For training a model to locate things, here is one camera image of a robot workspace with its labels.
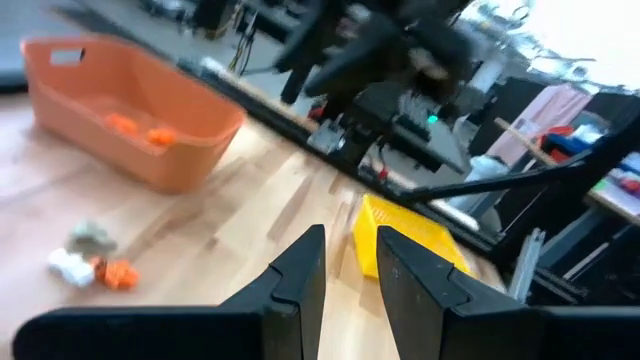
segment yellow plastic crate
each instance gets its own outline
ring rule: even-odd
[[[373,195],[365,195],[356,219],[353,236],[360,269],[365,276],[378,278],[376,242],[378,226],[387,225],[474,276],[464,255],[444,226]]]

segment orange plastic tub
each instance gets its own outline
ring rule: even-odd
[[[30,39],[22,52],[36,122],[162,192],[201,185],[246,115],[116,38]]]

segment orange toy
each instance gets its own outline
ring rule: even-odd
[[[102,258],[91,259],[96,280],[113,290],[129,290],[138,283],[138,272],[127,260],[107,262]]]
[[[171,130],[151,129],[147,133],[147,139],[154,145],[169,146],[176,141],[176,136]]]
[[[138,132],[138,125],[135,121],[119,114],[107,116],[107,124],[124,134],[133,135]]]

